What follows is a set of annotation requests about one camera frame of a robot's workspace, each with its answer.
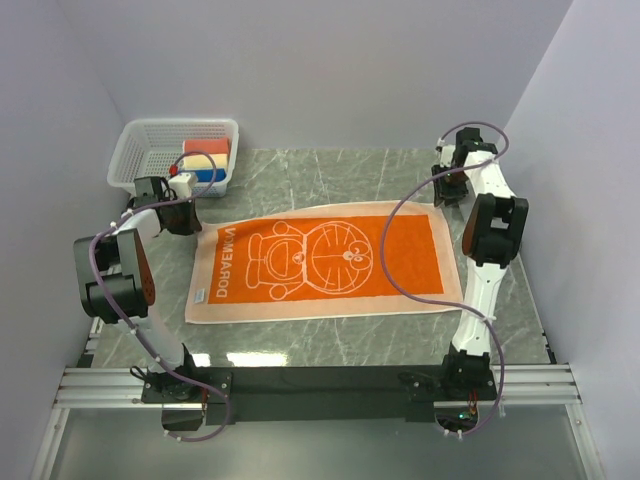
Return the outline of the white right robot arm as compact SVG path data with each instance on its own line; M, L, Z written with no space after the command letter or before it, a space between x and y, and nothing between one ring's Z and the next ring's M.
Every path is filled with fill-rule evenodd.
M467 280L458 328L445 355L440 388L450 399L496 397L490 368L491 327L497 297L507 267L517 256L529 211L502 173L501 149L487 142L481 128L506 134L487 122L464 122L449 131L450 145L438 140L438 164L432 168L434 204L450 206L467 198L473 203L461 239L467 258Z

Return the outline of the orange cartoon towel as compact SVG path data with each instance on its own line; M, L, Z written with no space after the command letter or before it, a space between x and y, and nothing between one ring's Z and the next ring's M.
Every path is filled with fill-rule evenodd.
M439 209L356 202L204 225L185 320L446 312L461 299L453 241Z

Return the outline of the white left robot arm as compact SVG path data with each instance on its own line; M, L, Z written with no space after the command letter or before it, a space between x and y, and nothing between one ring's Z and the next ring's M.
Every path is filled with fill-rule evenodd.
M99 238L74 242L81 304L91 317L118 327L143 350L148 368L130 373L151 391L187 402L201 388L191 354L155 311L156 288L144 244L167 231L189 236L202 230L191 199L197 177L146 176L134 181L134 195L121 219Z

